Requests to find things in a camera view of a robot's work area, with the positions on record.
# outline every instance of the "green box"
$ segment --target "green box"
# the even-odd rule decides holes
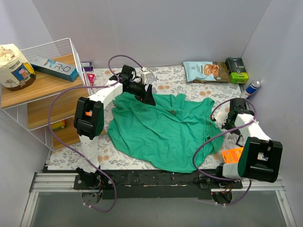
[[[248,75],[242,58],[227,58],[225,61],[232,84],[245,84]]]

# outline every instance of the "shelf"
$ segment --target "shelf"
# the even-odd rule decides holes
[[[52,108],[51,122],[57,122],[75,115],[77,101],[88,97],[86,89],[75,89],[61,95]],[[47,125],[49,106],[55,96],[39,99],[27,104],[28,129],[33,130]]]
[[[64,62],[70,65],[75,65],[73,54],[54,58],[54,60]],[[51,96],[60,93],[61,91],[67,88],[80,85],[83,85],[80,76],[74,82],[70,82],[36,71],[36,80],[32,85],[24,89],[18,91],[10,91],[4,86],[2,86],[1,108],[8,108],[15,105],[28,103],[35,99]]]
[[[55,131],[56,136],[67,145],[80,143],[77,130],[73,126],[74,120],[72,117],[66,119],[66,128]],[[53,150],[62,149],[65,146],[53,137]]]

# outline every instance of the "gray floor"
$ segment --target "gray floor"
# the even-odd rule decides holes
[[[234,192],[233,200],[243,192]],[[112,201],[100,201],[109,207]],[[110,213],[83,206],[80,192],[40,192],[31,227],[286,226],[275,192],[249,192],[227,208],[195,198],[119,199]]]

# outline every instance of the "snack bag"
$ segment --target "snack bag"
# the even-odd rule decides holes
[[[185,61],[183,62],[188,82],[229,82],[229,74],[224,62]]]
[[[0,45],[0,83],[9,90],[19,90],[36,79],[33,67],[14,45]]]

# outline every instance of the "spray can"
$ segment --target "spray can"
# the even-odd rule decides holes
[[[261,87],[261,83],[257,80],[253,80],[248,87],[240,95],[241,98],[249,99]]]

